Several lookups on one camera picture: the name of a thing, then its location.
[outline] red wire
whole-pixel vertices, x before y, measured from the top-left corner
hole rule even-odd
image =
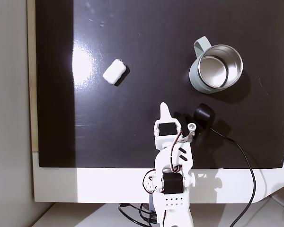
[[[179,139],[179,137],[180,137],[181,134],[182,134],[182,130],[181,130],[181,131],[179,132],[179,134],[177,135],[177,137],[176,137],[174,143],[173,143],[172,146],[171,146],[171,150],[170,150],[170,168],[171,168],[171,171],[172,171],[173,173],[178,173],[178,172],[180,171],[180,167],[179,167],[179,166],[177,166],[177,170],[176,170],[176,171],[175,171],[175,169],[174,169],[174,166],[173,166],[173,164],[172,164],[172,151],[173,151],[174,146],[175,146],[175,144],[177,143],[177,141],[178,141],[178,139]]]

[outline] white wall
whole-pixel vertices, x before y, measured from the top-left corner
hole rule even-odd
[[[49,207],[32,193],[26,0],[0,0],[0,227],[27,227]]]

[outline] mug rim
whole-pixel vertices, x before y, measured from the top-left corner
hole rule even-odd
[[[208,50],[210,50],[210,49],[212,49],[212,48],[214,48],[214,47],[216,47],[216,46],[226,46],[226,47],[231,48],[231,49],[238,55],[238,57],[240,58],[240,62],[241,62],[241,70],[240,70],[240,73],[239,73],[240,75],[239,75],[231,84],[229,84],[228,86],[225,86],[225,87],[214,87],[214,86],[208,84],[208,83],[204,80],[204,78],[202,77],[201,71],[200,71],[200,64],[201,64],[201,59],[203,58],[203,55],[204,55]],[[200,59],[199,59],[199,61],[198,61],[197,71],[198,71],[198,76],[199,76],[199,78],[201,79],[201,81],[202,81],[205,85],[207,85],[208,87],[213,88],[213,89],[222,90],[222,89],[226,89],[226,88],[228,88],[228,87],[234,85],[234,84],[237,83],[237,81],[240,79],[240,77],[241,77],[241,75],[242,75],[242,72],[243,72],[243,60],[242,60],[242,58],[241,58],[241,55],[239,54],[239,52],[238,52],[235,48],[233,48],[233,47],[231,47],[231,46],[228,46],[228,45],[225,45],[225,44],[218,44],[218,45],[211,46],[210,48],[208,48],[206,51],[204,51],[204,52],[200,55]]]

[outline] mug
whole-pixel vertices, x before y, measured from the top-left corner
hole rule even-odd
[[[189,71],[189,80],[194,88],[210,94],[234,85],[243,71],[239,53],[228,45],[211,46],[203,36],[194,43],[197,59]]]

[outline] wooden board edge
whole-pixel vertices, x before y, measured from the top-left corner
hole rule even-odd
[[[39,151],[36,76],[36,2],[27,0],[28,80],[32,152]]]

